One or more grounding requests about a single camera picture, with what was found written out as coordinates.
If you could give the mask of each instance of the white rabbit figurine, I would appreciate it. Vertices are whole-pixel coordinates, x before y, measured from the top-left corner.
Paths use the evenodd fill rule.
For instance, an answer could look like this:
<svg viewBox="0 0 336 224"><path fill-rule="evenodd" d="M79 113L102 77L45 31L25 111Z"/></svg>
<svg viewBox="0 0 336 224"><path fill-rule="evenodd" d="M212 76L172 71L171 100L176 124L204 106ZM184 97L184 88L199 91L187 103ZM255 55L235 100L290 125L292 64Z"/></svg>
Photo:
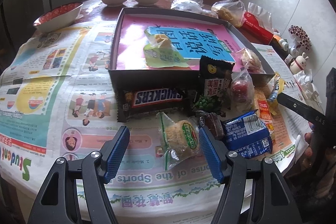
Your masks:
<svg viewBox="0 0 336 224"><path fill-rule="evenodd" d="M308 60L308 56L306 56L306 53L303 52L302 55L299 55L290 66L290 70L292 74L297 74L298 72L302 71L306 67L306 62Z"/></svg>

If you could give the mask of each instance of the blue snack package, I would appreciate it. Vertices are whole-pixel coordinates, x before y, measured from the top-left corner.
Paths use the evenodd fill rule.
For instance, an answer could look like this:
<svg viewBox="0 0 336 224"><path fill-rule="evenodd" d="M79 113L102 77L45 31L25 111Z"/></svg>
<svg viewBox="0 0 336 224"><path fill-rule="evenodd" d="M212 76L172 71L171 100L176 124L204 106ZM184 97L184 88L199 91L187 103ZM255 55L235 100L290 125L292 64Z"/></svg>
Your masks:
<svg viewBox="0 0 336 224"><path fill-rule="evenodd" d="M273 144L266 125L254 111L222 123L224 143L242 157L250 159L272 153Z"/></svg>

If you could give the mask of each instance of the candy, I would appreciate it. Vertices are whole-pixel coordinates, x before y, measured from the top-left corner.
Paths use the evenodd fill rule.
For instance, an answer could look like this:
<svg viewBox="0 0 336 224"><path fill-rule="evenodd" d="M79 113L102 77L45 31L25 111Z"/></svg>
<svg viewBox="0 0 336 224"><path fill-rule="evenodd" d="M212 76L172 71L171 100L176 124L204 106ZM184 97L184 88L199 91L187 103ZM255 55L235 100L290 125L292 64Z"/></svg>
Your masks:
<svg viewBox="0 0 336 224"><path fill-rule="evenodd" d="M190 109L190 103L183 91L176 89L151 89L117 92L118 122L127 122L131 117L157 113L160 110L175 111Z"/></svg>

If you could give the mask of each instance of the pink book cover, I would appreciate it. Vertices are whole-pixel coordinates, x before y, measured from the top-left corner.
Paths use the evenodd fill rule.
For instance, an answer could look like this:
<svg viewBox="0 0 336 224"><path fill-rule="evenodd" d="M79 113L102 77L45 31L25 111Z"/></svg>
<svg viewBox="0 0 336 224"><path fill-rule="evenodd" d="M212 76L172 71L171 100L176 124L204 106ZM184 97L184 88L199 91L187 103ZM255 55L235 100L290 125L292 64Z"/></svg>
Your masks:
<svg viewBox="0 0 336 224"><path fill-rule="evenodd" d="M180 21L165 18L149 18L125 15L118 45L117 70L143 70L143 69L178 69L178 70L199 70L199 59L189 59L189 67L165 67L152 68L146 65L143 53L144 46L148 43L144 31L150 26L165 28L196 29L203 32L212 32L218 40L223 41L231 51L230 55L235 60L233 71L240 71L243 64L235 52L241 48L237 45L223 25L202 24L196 22Z"/></svg>

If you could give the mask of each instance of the newspaper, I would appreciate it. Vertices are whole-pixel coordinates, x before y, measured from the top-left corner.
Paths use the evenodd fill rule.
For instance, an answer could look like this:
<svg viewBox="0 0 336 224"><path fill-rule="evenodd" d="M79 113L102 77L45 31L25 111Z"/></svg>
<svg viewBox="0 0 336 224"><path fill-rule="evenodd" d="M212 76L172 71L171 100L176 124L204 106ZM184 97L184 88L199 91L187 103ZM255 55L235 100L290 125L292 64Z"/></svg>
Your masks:
<svg viewBox="0 0 336 224"><path fill-rule="evenodd" d="M0 78L1 175L35 198L56 158L81 159L126 125L130 145L117 176L105 186L119 222L210 223L223 186L211 176L204 156L164 171L156 117L116 121L107 70L115 24L76 24L21 46ZM278 72L283 77L285 72ZM284 171L293 162L296 136L309 126L295 113L280 110L274 119L279 146L271 157ZM249 180L242 211L249 208L251 189ZM89 219L81 181L77 191L82 218Z"/></svg>

